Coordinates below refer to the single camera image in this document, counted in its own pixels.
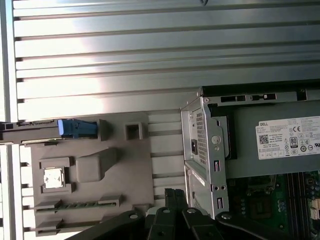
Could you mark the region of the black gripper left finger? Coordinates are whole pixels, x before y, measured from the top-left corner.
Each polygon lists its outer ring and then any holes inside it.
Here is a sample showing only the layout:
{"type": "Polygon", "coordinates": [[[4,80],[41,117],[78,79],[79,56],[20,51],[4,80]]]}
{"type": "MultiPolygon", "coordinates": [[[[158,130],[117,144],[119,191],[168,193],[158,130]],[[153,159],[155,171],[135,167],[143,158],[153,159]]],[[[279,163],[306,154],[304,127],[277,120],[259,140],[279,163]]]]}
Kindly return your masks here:
{"type": "Polygon", "coordinates": [[[69,240],[172,240],[177,218],[177,191],[165,189],[165,206],[145,216],[138,210],[126,211],[104,220],[69,240]]]}

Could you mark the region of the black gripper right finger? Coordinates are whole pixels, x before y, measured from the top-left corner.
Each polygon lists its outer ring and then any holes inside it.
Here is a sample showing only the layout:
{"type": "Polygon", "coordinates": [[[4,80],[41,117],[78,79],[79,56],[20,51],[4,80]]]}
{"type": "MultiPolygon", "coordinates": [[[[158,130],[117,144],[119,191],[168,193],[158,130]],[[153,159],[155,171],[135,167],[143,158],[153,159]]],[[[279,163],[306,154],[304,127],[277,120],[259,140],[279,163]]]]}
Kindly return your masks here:
{"type": "Polygon", "coordinates": [[[214,217],[204,215],[198,208],[190,207],[182,189],[175,189],[174,204],[177,215],[182,216],[189,234],[196,240],[310,240],[311,234],[303,236],[305,224],[295,221],[290,233],[273,228],[254,219],[227,211],[226,190],[213,191],[214,217]]]}

